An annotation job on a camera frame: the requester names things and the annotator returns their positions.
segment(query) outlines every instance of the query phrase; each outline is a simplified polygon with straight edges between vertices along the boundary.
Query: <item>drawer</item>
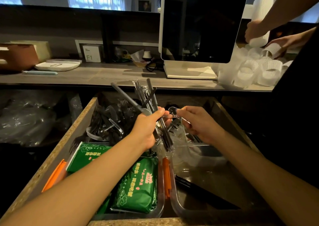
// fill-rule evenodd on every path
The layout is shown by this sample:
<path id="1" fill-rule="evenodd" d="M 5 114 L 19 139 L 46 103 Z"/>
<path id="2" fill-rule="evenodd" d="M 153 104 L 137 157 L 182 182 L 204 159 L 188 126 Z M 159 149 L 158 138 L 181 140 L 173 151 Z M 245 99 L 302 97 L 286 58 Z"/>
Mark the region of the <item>drawer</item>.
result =
<path id="1" fill-rule="evenodd" d="M 52 172 L 58 166 L 62 159 L 67 160 L 70 156 L 70 148 L 76 137 L 81 136 L 86 128 L 90 125 L 91 117 L 95 107 L 98 105 L 99 100 L 107 99 L 109 102 L 117 102 L 122 99 L 117 92 L 103 92 L 97 97 L 91 99 L 77 120 L 73 123 L 70 129 L 66 132 L 64 137 L 60 140 L 51 154 L 47 157 L 35 175 L 31 178 L 26 187 L 21 191 L 19 196 L 7 210 L 2 220 L 9 216 L 14 210 L 20 208 L 26 202 L 32 200 L 38 196 Z M 132 98 L 135 98 L 134 93 L 128 93 Z M 165 107 L 167 104 L 177 104 L 179 107 L 186 105 L 202 106 L 207 111 L 210 111 L 211 116 L 229 133 L 236 138 L 250 146 L 253 150 L 257 150 L 256 146 L 246 136 L 244 131 L 236 124 L 236 122 L 230 117 L 222 105 L 212 97 L 203 96 L 188 96 L 188 95 L 169 95 L 169 94 L 157 94 L 157 102 L 159 106 Z"/>

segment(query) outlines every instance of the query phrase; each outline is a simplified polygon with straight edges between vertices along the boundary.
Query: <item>screen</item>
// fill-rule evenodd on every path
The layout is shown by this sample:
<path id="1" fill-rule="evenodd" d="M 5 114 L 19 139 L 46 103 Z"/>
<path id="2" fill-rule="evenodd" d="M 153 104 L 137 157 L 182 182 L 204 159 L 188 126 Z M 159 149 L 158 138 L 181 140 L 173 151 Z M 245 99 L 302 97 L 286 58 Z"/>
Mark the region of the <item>screen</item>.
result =
<path id="1" fill-rule="evenodd" d="M 164 0 L 163 60 L 228 63 L 246 0 Z"/>

